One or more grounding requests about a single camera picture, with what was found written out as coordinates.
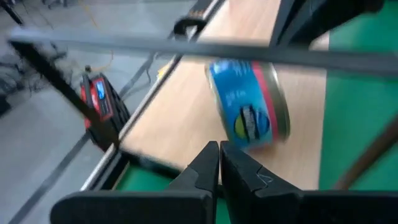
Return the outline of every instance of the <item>gray floor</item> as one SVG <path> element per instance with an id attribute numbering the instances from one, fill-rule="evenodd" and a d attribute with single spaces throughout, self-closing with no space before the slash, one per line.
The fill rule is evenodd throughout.
<path id="1" fill-rule="evenodd" d="M 151 34 L 160 37 L 167 37 L 174 22 L 185 15 L 194 3 L 116 1 L 113 4 L 95 4 L 96 1 L 90 0 L 90 9 L 105 32 Z M 93 29 L 90 18 L 80 6 L 67 9 L 58 7 L 49 11 L 39 2 L 32 0 L 27 1 L 27 4 L 38 7 L 56 29 L 76 26 Z M 24 20 L 29 20 L 22 6 L 18 5 L 16 10 Z M 37 24 L 44 27 L 45 22 L 38 12 L 31 10 L 30 15 Z M 13 27 L 15 24 L 7 14 L 0 11 L 0 54 L 12 52 L 5 43 L 5 35 Z M 69 48 L 68 59 L 60 66 L 70 68 L 78 62 L 81 67 L 86 64 L 95 67 L 106 64 L 109 57 L 109 54 L 94 54 Z M 120 90 L 124 86 L 146 57 L 143 54 L 114 56 L 106 75 L 115 89 Z M 156 79 L 157 69 L 168 60 L 169 58 L 161 58 L 155 61 L 150 71 L 152 82 Z M 73 68 L 73 82 L 78 83 L 78 69 L 76 66 Z M 143 75 L 136 85 L 146 82 L 147 77 Z M 134 111 L 148 89 L 144 88 L 126 100 L 130 111 Z M 84 133 L 80 114 L 52 88 L 32 96 L 20 93 L 10 97 L 10 101 L 15 107 L 0 119 L 0 223 L 10 221 Z M 101 156 L 102 153 L 92 143 L 86 143 L 78 157 L 23 223 L 48 223 L 52 204 L 60 197 L 77 191 Z"/>

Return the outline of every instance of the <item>metal can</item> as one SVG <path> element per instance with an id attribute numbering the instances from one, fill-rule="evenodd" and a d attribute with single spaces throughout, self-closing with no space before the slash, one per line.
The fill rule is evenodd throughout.
<path id="1" fill-rule="evenodd" d="M 271 63 L 220 59 L 206 68 L 228 139 L 241 149 L 284 141 L 287 103 Z"/>

